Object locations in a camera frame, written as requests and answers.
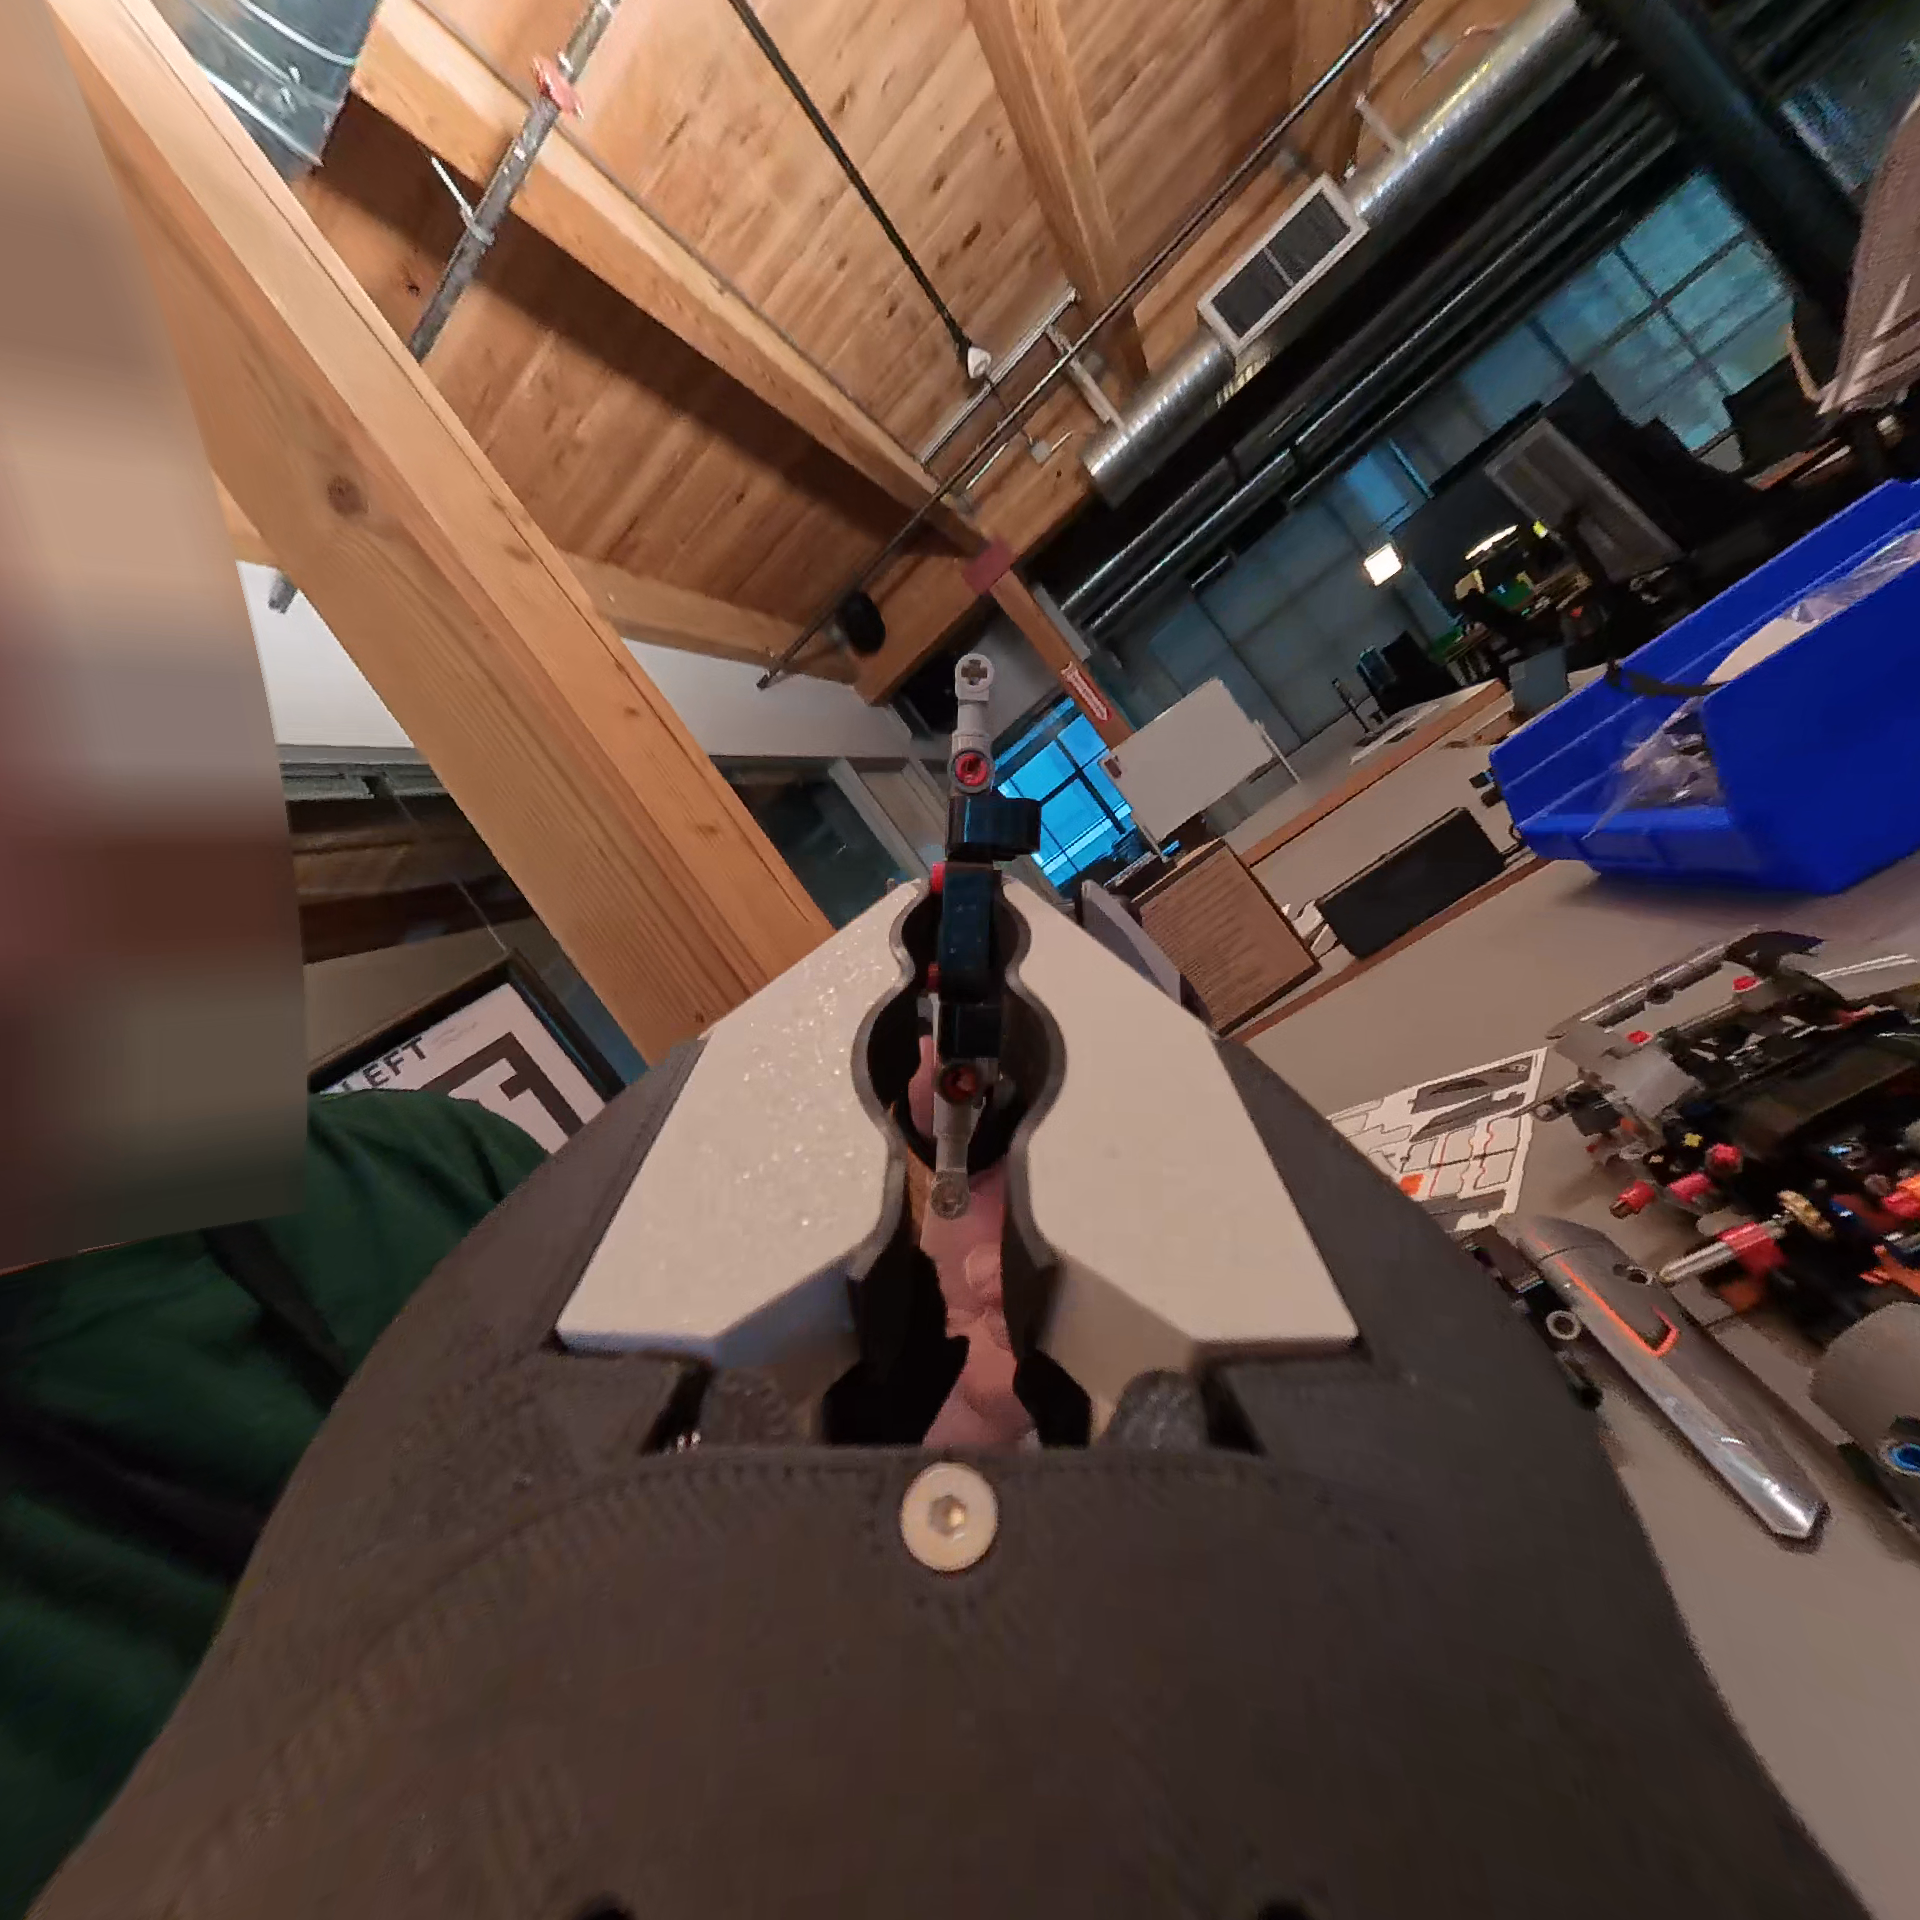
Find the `white whiteboard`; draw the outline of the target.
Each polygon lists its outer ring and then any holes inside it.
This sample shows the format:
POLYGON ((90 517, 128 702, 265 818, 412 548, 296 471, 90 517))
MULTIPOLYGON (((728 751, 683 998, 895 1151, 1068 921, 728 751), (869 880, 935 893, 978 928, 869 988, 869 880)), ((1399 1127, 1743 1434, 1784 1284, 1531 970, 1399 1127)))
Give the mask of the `white whiteboard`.
POLYGON ((1220 681, 1172 702, 1146 729, 1102 751, 1097 763, 1154 852, 1235 786, 1274 767, 1295 781, 1289 758, 1220 681))

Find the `white sticker sheet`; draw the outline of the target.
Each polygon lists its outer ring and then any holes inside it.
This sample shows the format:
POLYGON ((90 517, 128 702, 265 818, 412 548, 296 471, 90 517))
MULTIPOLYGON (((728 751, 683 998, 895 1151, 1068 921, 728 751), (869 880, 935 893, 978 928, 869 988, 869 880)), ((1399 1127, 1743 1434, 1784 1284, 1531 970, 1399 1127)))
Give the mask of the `white sticker sheet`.
POLYGON ((1333 1127, 1453 1238, 1518 1212, 1544 1047, 1360 1101, 1333 1127))

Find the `blue plastic bin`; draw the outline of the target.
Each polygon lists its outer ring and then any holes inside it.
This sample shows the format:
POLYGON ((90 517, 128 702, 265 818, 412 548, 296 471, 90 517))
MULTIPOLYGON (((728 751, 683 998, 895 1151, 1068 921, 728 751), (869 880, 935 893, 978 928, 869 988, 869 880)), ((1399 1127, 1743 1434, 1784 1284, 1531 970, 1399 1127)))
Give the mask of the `blue plastic bin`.
POLYGON ((1490 758, 1521 844, 1614 880, 1807 895, 1915 852, 1912 557, 1915 483, 1879 483, 1526 722, 1490 758), (1627 806, 1627 758, 1691 702, 1711 789, 1627 806))

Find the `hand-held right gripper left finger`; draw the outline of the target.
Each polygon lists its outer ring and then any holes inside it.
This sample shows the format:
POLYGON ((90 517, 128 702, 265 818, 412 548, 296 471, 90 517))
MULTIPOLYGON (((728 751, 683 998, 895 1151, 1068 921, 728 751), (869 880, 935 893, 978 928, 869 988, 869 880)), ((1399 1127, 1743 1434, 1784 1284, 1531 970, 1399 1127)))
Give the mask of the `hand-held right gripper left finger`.
POLYGON ((707 1028, 558 1310, 567 1355, 763 1375, 827 1445, 928 1436, 963 1372, 908 1173, 937 918, 898 884, 707 1028))

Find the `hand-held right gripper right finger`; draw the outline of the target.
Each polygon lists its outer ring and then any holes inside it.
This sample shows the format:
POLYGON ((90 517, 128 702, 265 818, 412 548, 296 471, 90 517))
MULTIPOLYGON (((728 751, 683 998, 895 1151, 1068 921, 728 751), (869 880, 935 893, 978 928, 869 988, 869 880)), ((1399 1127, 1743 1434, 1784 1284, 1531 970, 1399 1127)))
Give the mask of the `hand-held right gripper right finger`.
POLYGON ((1214 1034, 1003 884, 1003 1345, 1022 1452, 1088 1447, 1146 1375, 1360 1355, 1356 1310, 1214 1034))

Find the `clear plastic bags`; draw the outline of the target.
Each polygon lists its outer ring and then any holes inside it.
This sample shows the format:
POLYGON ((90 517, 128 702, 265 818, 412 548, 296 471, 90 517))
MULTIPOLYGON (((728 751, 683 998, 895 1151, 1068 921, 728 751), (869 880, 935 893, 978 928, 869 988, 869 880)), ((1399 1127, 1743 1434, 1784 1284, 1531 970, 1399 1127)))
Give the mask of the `clear plastic bags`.
POLYGON ((1756 852, 1915 845, 1915 529, 1807 588, 1627 756, 1602 828, 1718 806, 1756 852))

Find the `wooden pillar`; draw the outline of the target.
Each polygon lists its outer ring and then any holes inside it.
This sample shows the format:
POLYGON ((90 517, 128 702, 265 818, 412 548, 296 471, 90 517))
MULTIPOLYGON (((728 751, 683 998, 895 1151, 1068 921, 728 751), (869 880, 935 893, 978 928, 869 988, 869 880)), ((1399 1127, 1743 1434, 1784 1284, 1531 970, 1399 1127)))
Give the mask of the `wooden pillar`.
POLYGON ((151 5, 47 5, 206 461, 642 1062, 830 921, 151 5))

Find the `large lego vehicle model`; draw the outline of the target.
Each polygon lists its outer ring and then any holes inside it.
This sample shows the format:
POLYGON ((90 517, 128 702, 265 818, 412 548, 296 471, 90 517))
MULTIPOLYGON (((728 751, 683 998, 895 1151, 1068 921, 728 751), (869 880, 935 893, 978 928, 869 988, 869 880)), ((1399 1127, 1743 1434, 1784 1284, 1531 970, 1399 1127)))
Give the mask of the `large lego vehicle model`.
POLYGON ((1620 1180, 1614 1220, 1739 1404, 1826 1445, 1915 1535, 1915 954, 1750 931, 1562 1022, 1533 1116, 1620 1180))

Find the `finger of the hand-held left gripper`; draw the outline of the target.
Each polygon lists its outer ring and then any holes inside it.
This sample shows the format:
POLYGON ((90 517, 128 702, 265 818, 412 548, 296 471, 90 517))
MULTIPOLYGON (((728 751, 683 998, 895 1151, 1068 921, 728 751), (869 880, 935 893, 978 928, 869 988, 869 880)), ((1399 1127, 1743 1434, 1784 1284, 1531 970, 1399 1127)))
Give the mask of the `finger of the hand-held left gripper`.
POLYGON ((1099 883, 1077 880, 1077 928, 1161 995, 1176 998, 1193 1020, 1204 1020, 1201 995, 1167 961, 1161 944, 1154 944, 1154 939, 1142 928, 1125 898, 1102 887, 1099 883))

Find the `grey orange-striped lego wing panels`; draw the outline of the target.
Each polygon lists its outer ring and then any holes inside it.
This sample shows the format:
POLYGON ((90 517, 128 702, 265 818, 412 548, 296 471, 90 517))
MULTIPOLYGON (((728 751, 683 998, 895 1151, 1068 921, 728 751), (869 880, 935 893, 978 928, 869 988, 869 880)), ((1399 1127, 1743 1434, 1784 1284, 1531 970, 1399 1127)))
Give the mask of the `grey orange-striped lego wing panels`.
POLYGON ((1597 1409, 1594 1359, 1605 1359, 1769 1537, 1789 1548, 1817 1543, 1827 1502, 1811 1475, 1799 1469, 1786 1440, 1739 1404, 1729 1372, 1707 1359, 1707 1339, 1669 1286, 1610 1236, 1567 1219, 1508 1212, 1480 1236, 1480 1261, 1547 1339, 1582 1404, 1597 1409))

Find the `metal duct with vent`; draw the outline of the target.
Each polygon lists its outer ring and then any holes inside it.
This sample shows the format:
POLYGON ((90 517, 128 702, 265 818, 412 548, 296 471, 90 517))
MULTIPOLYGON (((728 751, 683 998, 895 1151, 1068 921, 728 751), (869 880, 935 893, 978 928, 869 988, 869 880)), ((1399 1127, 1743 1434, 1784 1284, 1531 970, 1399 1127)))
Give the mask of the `metal duct with vent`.
POLYGON ((1195 300, 1198 329, 1172 366, 1088 444, 1090 491, 1107 502, 1125 501, 1407 242, 1590 54, 1594 34, 1578 5, 1528 5, 1410 130, 1380 130, 1376 158, 1344 179, 1309 179, 1195 300))

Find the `small black grey lego subassembly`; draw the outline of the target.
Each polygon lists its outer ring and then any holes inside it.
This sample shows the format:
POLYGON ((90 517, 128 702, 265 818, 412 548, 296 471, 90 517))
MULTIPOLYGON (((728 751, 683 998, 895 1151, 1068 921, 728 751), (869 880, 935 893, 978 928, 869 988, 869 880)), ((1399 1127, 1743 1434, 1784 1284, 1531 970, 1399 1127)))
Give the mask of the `small black grey lego subassembly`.
POLYGON ((977 1131, 987 1167, 998 1163, 1043 1080, 1041 1025, 1007 995, 1015 923, 1003 895, 1003 870, 1038 852, 1041 804, 997 783, 993 686, 993 659, 956 659, 942 863, 929 877, 929 1216, 942 1225, 972 1207, 977 1131))

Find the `brown wooden box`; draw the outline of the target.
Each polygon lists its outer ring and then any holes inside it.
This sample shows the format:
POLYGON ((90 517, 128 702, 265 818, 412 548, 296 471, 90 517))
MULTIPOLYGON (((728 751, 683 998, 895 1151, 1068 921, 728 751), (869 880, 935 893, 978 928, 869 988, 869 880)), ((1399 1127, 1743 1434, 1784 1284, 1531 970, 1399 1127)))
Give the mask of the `brown wooden box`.
POLYGON ((1224 838, 1178 856, 1132 909, 1214 1034, 1264 1020, 1321 973, 1309 940, 1224 838))

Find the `black rectangular box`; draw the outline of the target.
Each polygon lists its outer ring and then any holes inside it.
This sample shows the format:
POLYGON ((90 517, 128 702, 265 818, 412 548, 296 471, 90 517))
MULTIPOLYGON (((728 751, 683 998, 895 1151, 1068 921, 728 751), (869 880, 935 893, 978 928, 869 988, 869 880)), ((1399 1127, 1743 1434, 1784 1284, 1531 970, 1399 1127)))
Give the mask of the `black rectangular box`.
POLYGON ((1387 848, 1313 909, 1333 940, 1369 961, 1506 877, 1508 852, 1461 806, 1387 848))

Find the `black framed marker board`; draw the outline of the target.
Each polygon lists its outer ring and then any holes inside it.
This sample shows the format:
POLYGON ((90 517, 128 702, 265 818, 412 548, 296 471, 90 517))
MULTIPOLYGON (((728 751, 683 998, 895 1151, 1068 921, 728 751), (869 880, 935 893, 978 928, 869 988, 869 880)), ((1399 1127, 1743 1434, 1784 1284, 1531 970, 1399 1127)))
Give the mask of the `black framed marker board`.
POLYGON ((325 1052, 305 1091, 431 1091, 485 1107, 558 1154, 622 1080, 561 998, 508 954, 325 1052))

